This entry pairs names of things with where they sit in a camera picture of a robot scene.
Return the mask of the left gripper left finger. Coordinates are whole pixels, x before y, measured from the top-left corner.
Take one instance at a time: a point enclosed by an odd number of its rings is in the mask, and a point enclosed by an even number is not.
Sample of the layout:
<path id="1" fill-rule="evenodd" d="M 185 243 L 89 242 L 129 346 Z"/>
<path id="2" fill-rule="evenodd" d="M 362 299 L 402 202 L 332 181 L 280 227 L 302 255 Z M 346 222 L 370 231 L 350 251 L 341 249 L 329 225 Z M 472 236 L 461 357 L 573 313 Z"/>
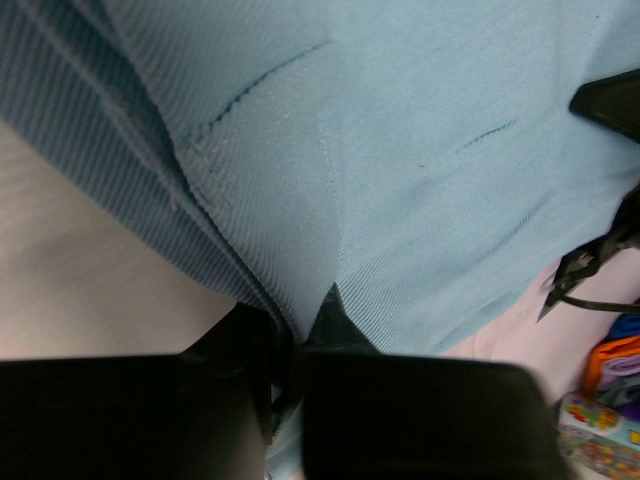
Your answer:
<path id="1" fill-rule="evenodd" d="M 235 306 L 174 354 L 7 360 L 5 479 L 261 479 L 272 322 Z"/>

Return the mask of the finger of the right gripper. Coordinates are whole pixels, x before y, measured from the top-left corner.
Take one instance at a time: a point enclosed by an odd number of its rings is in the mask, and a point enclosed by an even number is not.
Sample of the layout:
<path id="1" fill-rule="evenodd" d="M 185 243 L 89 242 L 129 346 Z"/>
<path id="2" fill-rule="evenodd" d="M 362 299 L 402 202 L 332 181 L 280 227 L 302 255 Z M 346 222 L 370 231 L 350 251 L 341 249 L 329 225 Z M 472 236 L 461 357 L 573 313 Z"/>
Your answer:
<path id="1" fill-rule="evenodd" d="M 640 140 L 640 77 L 635 69 L 583 84 L 569 111 L 636 143 Z"/>

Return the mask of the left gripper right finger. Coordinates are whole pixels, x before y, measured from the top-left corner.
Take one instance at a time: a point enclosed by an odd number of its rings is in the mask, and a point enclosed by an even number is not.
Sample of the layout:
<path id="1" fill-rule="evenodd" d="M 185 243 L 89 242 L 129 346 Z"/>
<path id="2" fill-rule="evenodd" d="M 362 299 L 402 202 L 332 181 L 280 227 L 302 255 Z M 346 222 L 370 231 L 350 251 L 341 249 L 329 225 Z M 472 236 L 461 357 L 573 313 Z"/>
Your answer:
<path id="1" fill-rule="evenodd" d="M 534 377 L 502 363 L 379 352 L 325 296 L 302 351 L 309 479 L 569 479 Z"/>

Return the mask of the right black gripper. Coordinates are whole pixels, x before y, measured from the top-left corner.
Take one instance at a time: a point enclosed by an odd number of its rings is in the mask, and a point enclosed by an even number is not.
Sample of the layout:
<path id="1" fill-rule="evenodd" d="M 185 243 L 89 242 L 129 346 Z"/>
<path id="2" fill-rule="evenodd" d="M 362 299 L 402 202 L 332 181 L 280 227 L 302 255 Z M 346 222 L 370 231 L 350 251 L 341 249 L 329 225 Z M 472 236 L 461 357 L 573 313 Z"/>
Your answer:
<path id="1" fill-rule="evenodd" d="M 605 235 L 579 246 L 561 259 L 538 320 L 560 303 L 590 311 L 638 315 L 639 301 L 602 302 L 572 295 L 578 286 L 596 276 L 615 255 L 628 249 L 639 249 L 639 186 L 624 197 Z"/>

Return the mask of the light blue garment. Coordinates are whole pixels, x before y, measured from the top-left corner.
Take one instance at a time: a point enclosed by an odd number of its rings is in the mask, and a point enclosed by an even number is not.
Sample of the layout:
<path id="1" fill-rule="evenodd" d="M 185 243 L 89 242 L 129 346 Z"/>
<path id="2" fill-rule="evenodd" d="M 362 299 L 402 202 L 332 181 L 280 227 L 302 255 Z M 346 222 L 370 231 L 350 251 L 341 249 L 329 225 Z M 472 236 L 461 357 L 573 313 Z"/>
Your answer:
<path id="1" fill-rule="evenodd" d="M 639 146 L 569 104 L 635 69 L 635 1 L 1 5 L 2 120 L 270 317 L 268 479 L 303 470 L 302 351 L 331 288 L 379 352 L 441 357 L 609 231 Z"/>

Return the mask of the orange and purple cloths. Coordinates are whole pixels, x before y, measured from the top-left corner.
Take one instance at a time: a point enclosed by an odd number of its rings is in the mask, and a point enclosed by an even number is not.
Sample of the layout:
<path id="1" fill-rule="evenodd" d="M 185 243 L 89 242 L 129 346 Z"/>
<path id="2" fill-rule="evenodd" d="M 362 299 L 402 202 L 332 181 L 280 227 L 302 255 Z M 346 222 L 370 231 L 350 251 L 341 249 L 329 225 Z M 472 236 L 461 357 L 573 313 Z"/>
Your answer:
<path id="1" fill-rule="evenodd" d="M 622 315 L 611 325 L 605 339 L 588 356 L 582 393 L 593 399 L 598 390 L 639 366 L 639 315 Z"/>

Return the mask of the colourful toy box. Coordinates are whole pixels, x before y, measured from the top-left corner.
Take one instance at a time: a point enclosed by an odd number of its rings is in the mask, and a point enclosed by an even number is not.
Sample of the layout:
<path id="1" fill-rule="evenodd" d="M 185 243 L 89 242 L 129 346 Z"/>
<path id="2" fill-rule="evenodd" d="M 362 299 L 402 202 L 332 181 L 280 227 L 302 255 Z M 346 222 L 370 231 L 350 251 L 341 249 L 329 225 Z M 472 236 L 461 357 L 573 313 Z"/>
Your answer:
<path id="1" fill-rule="evenodd" d="M 639 478 L 639 424 L 575 394 L 558 413 L 559 447 L 569 459 L 609 478 Z"/>

